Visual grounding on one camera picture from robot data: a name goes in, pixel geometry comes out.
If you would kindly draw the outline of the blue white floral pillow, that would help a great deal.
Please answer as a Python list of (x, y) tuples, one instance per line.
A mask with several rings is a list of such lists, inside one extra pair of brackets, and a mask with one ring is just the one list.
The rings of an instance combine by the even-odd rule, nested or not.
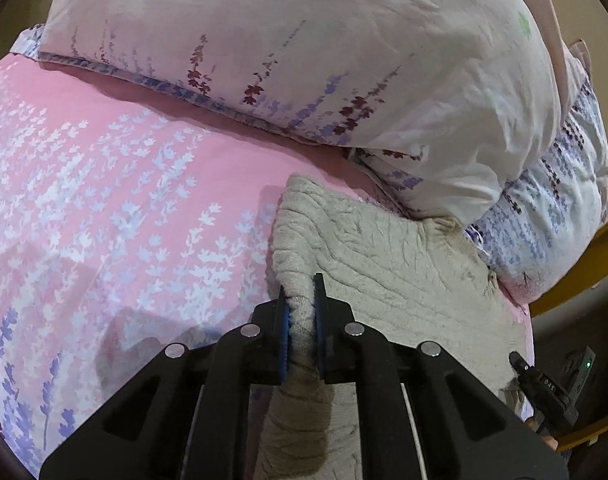
[(347, 99), (334, 127), (413, 218), (456, 220), (510, 295), (540, 298), (579, 260), (608, 195), (608, 145), (589, 77), (472, 77), (393, 102)]

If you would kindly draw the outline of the pink floral bed sheet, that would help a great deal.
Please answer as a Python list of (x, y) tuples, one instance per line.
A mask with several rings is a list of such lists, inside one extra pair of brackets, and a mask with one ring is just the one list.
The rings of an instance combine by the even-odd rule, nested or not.
[[(42, 479), (48, 456), (167, 344), (215, 344), (259, 304), (287, 299), (271, 241), (293, 176), (410, 220), (340, 148), (87, 70), (0, 61), (6, 478)], [(251, 388), (241, 479), (258, 479), (283, 382)]]

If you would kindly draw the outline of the black device green light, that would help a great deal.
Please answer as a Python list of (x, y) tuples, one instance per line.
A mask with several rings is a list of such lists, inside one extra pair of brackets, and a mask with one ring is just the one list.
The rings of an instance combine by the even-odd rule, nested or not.
[(568, 352), (562, 368), (561, 385), (571, 404), (576, 404), (588, 382), (596, 352), (589, 346)]

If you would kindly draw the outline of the beige cable knit sweater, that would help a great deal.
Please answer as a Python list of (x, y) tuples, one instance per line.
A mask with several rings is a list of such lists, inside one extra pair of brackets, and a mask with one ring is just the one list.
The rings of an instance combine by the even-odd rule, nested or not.
[(529, 313), (502, 292), (456, 222), (406, 220), (293, 176), (273, 225), (271, 263), (291, 307), (293, 350), (261, 430), (256, 478), (361, 474), (355, 389), (325, 385), (313, 359), (316, 274), (357, 321), (398, 344), (439, 342), (517, 416), (532, 415), (508, 361), (511, 351), (534, 354)]

